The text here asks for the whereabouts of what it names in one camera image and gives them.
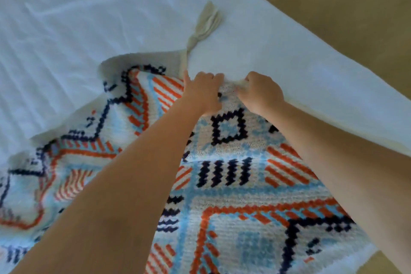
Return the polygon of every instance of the hand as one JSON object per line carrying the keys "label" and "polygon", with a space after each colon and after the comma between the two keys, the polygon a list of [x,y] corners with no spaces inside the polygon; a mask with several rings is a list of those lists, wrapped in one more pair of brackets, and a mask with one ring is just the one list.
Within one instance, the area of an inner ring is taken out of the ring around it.
{"label": "hand", "polygon": [[202,116],[213,115],[222,105],[218,100],[218,89],[224,82],[224,74],[199,72],[194,80],[184,72],[184,92],[182,99],[188,100],[192,106],[198,107]]}
{"label": "hand", "polygon": [[236,93],[249,111],[264,117],[270,107],[285,104],[280,86],[271,77],[250,72],[245,80],[248,86],[236,87]]}

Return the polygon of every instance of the blanket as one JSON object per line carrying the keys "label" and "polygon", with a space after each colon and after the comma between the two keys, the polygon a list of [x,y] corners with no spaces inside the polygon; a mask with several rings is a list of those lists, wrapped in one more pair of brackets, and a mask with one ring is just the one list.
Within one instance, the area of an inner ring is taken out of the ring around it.
{"label": "blanket", "polygon": [[[11,271],[84,186],[181,97],[184,54],[106,61],[103,94],[1,168],[0,273]],[[145,273],[354,273],[375,247],[233,88],[221,88],[223,109],[202,117],[188,139]]]}

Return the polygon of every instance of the patterned blanket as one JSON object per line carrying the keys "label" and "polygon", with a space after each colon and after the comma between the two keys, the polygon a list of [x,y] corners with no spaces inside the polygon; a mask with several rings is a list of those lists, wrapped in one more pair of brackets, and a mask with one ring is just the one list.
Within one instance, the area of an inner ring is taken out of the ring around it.
{"label": "patterned blanket", "polygon": [[[1,169],[1,273],[181,96],[180,54],[103,64],[101,97]],[[365,233],[233,85],[219,97],[221,112],[201,118],[187,142],[145,273],[354,273],[375,251]]]}

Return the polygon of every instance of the forearm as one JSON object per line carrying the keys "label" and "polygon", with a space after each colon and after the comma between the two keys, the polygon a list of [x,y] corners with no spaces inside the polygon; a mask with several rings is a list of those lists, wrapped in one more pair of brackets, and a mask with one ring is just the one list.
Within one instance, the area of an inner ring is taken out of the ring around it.
{"label": "forearm", "polygon": [[[22,262],[25,273],[143,273],[196,122],[183,98],[108,164]],[[43,260],[48,255],[48,262]]]}
{"label": "forearm", "polygon": [[377,246],[399,268],[409,266],[411,159],[286,103],[264,116]]}

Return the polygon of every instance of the beige carpet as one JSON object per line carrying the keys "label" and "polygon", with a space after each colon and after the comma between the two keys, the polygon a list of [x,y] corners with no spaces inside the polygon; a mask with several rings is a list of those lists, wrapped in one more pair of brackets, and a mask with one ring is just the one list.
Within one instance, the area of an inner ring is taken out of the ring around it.
{"label": "beige carpet", "polygon": [[[410,0],[267,0],[411,99]],[[358,274],[398,274],[376,253]]]}

